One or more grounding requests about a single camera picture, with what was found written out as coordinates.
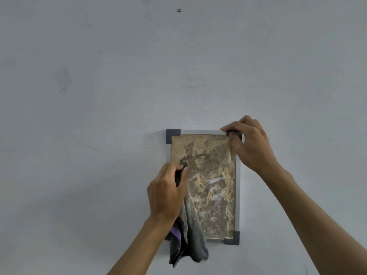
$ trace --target purple fabric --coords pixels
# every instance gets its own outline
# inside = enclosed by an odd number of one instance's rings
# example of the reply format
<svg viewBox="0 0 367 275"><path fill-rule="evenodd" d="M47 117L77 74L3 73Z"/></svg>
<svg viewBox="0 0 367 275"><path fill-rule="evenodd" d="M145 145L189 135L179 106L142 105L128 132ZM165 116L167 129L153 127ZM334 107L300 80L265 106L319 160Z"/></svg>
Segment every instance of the purple fabric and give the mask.
<svg viewBox="0 0 367 275"><path fill-rule="evenodd" d="M175 224L173 224L173 227L171 228L171 231L170 232L172 232L172 234L174 235L174 236L176 236L176 238L178 239L178 240L180 240L181 241L181 231L180 231L180 229L178 228L178 225L175 223Z"/></svg>

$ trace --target black corner cap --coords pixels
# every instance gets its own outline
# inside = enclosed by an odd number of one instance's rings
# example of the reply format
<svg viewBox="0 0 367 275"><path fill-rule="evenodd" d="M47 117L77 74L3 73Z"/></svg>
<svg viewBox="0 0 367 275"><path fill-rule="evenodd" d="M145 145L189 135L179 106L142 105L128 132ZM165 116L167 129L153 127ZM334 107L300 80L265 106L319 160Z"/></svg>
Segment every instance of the black corner cap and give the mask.
<svg viewBox="0 0 367 275"><path fill-rule="evenodd" d="M227 130L226 131L226 135L227 135L227 137L229 137L229 133L230 132L234 132L234 133L236 133L237 134L237 136L242 140L242 133L241 133L241 131L238 131L238 130Z"/></svg>
<svg viewBox="0 0 367 275"><path fill-rule="evenodd" d="M180 136L181 129L166 129L166 144L172 144L172 136Z"/></svg>
<svg viewBox="0 0 367 275"><path fill-rule="evenodd" d="M227 245L240 245L240 231L233 231L233 239L232 238L225 238L224 244Z"/></svg>

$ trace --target white wall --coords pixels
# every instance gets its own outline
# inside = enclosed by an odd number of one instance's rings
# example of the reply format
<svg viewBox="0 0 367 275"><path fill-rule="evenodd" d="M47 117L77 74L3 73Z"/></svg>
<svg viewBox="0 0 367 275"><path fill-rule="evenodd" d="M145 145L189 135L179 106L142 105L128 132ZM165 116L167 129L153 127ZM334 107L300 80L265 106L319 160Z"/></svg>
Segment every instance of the white wall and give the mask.
<svg viewBox="0 0 367 275"><path fill-rule="evenodd" d="M366 11L366 0L0 0L0 273L107 273L149 214L163 130L245 114L367 246ZM148 274L317 274L276 199L241 172L240 246L210 244L207 262L172 269L164 243Z"/></svg>

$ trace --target small whiteboard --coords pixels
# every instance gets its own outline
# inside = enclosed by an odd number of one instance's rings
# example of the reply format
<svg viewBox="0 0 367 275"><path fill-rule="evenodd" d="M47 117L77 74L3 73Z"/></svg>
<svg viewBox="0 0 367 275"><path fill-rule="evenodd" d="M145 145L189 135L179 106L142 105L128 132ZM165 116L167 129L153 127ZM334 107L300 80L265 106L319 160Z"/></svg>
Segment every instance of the small whiteboard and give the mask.
<svg viewBox="0 0 367 275"><path fill-rule="evenodd" d="M189 163L188 187L209 241L239 245L240 160L226 132L167 129L167 159Z"/></svg>

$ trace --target cloth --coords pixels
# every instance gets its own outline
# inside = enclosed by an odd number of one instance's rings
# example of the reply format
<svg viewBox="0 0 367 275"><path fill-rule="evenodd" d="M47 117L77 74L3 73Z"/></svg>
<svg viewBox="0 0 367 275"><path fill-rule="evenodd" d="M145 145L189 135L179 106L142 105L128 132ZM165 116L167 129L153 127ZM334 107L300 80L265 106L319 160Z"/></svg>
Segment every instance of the cloth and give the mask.
<svg viewBox="0 0 367 275"><path fill-rule="evenodd" d="M176 186L180 183L182 170L176 171ZM204 232L200 226L190 192L184 199L180 213L170 231L170 264L177 265L180 259L190 256L197 263L209 258Z"/></svg>

